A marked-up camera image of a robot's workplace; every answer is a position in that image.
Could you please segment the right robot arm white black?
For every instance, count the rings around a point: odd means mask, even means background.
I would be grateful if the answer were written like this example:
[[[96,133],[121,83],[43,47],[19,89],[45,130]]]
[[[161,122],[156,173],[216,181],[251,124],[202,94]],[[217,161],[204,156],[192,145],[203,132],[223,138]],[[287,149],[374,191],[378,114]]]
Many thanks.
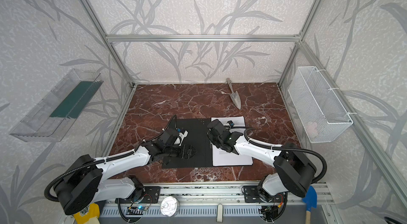
[[[290,192],[300,198],[305,197],[311,184],[324,176],[323,170],[315,176],[316,166],[306,156],[318,154],[308,149],[298,148],[295,144],[273,145],[252,139],[246,128],[243,133],[232,131],[218,119],[207,126],[208,139],[218,149],[234,155],[249,156],[271,165],[275,174],[265,176],[257,186],[259,197],[264,202],[283,192]]]

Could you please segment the black folder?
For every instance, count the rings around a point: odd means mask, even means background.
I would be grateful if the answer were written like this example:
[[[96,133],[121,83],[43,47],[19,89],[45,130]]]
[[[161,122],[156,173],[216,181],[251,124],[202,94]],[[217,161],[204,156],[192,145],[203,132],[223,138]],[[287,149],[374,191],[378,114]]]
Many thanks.
[[[169,158],[162,164],[163,169],[170,168],[199,168],[213,166],[212,144],[207,137],[207,126],[211,118],[204,119],[179,119],[177,127],[188,131],[183,145],[192,145],[196,154],[191,159]]]

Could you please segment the yellow black work glove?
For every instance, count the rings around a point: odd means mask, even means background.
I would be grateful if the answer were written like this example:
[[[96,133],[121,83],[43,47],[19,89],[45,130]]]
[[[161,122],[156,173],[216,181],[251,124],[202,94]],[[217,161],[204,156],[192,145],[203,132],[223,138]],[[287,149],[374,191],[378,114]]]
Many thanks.
[[[100,208],[96,203],[93,203],[74,214],[74,219],[77,224],[100,224],[99,216]]]

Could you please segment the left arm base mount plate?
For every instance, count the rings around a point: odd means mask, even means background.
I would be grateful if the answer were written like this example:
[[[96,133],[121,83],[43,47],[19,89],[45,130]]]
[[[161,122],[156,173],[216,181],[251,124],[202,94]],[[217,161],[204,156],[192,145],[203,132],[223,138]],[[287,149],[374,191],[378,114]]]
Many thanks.
[[[159,201],[160,192],[160,186],[145,186],[142,189],[137,188],[134,192],[132,202],[136,204],[156,204]]]

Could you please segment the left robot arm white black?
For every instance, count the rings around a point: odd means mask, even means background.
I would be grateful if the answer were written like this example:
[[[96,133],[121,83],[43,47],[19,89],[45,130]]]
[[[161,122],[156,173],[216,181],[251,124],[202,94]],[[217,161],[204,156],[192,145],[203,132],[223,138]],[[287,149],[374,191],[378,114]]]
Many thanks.
[[[46,187],[45,197],[59,202],[64,213],[74,215],[92,203],[113,198],[126,199],[138,188],[137,179],[113,179],[136,167],[170,158],[191,159],[196,150],[183,143],[186,130],[166,129],[137,148],[108,157],[83,155]]]

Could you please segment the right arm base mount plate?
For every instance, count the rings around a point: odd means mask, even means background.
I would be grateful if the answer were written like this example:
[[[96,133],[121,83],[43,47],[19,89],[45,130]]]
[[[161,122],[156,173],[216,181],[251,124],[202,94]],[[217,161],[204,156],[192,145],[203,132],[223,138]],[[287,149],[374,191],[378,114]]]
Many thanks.
[[[242,193],[245,203],[271,203],[280,204],[284,202],[283,194],[269,195],[263,189],[258,189],[258,186],[246,185],[242,187]]]

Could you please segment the pink object in basket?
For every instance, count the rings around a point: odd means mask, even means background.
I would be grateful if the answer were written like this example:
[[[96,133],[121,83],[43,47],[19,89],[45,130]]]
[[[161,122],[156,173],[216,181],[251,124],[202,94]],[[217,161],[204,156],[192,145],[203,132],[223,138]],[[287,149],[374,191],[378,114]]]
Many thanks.
[[[314,139],[318,136],[318,124],[316,122],[308,122],[305,130],[307,132],[307,135],[310,139]]]

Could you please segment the green circuit board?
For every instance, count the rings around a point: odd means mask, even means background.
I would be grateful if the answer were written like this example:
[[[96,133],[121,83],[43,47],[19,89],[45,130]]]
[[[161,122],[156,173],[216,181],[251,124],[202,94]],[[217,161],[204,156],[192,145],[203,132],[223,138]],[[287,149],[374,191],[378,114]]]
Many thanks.
[[[126,210],[128,216],[142,216],[149,210],[149,206],[131,206]]]

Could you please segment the clear plastic wall tray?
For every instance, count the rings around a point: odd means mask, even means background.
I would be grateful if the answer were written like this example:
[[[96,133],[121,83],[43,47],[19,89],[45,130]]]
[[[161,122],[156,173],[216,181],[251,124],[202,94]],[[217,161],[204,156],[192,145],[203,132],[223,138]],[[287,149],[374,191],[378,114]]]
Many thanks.
[[[102,84],[99,72],[70,70],[10,135],[24,142],[60,142]]]

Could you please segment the metal garden trowel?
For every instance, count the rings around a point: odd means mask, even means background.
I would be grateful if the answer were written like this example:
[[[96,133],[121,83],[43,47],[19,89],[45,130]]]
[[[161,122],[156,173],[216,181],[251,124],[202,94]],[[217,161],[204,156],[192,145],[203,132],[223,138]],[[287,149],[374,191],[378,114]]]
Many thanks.
[[[231,98],[232,102],[234,103],[234,105],[240,110],[242,108],[240,96],[237,91],[234,91],[231,79],[227,78],[226,82],[231,90],[230,98]]]

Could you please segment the round metal can lid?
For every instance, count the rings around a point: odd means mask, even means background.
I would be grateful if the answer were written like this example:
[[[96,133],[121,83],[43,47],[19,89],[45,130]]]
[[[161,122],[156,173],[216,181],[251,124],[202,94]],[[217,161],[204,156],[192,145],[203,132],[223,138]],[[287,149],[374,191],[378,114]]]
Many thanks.
[[[160,212],[166,217],[173,217],[180,210],[180,202],[173,196],[168,196],[163,199],[160,205]]]

